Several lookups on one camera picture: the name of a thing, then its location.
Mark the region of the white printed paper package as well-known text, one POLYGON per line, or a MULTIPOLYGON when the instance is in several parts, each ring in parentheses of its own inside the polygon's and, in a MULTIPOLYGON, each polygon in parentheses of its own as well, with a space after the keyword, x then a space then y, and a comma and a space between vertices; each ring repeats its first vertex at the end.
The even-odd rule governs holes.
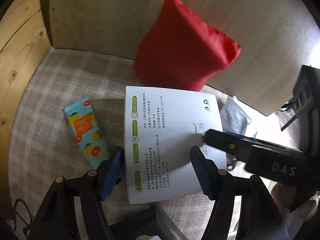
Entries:
POLYGON ((202 140, 209 129, 222 130, 213 94, 128 86, 124 152, 129 202, 161 202, 200 192, 190 162, 193 146, 198 146, 218 168, 227 166, 225 153, 202 140))

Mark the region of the grey foil sachet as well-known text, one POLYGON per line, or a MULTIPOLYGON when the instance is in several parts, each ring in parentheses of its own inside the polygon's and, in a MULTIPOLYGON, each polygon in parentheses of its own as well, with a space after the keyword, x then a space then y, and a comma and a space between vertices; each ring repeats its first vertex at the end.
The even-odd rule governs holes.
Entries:
POLYGON ((220 118, 223 132, 231 132, 245 135, 251 118, 236 103, 235 98, 228 97, 226 103, 220 110, 220 118))

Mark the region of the fruit pattern cream tube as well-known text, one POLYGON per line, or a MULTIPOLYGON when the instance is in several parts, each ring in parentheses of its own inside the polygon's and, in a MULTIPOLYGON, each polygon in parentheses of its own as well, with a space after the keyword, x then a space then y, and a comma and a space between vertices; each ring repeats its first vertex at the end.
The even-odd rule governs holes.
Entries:
POLYGON ((93 168, 98 168, 111 154, 89 98, 84 97, 67 106, 64 113, 79 149, 93 168))

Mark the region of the red cloth pouch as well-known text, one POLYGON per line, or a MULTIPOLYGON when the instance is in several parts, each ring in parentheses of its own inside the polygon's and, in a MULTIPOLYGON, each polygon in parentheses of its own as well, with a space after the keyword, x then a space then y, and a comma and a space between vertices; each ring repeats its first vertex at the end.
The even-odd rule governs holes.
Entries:
POLYGON ((146 86, 199 91, 240 55, 241 46, 181 0, 165 0, 138 46, 133 70, 146 86))

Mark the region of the beige wooden cabinet panel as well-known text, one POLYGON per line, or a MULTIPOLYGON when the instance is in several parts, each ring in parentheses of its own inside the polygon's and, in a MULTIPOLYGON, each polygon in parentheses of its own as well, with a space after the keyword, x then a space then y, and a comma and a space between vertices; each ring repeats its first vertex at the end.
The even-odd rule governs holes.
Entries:
POLYGON ((319 68, 319 26, 302 0, 50 0, 53 46, 135 60, 147 86, 208 84, 264 115, 319 68))

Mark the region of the pine wood board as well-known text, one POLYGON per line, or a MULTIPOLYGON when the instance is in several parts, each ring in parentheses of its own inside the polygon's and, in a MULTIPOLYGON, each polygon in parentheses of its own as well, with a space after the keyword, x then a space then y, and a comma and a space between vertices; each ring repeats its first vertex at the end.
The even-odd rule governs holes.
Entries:
POLYGON ((40 0, 14 0, 1 19, 1 210, 9 211, 8 151, 25 88, 52 45, 40 0))

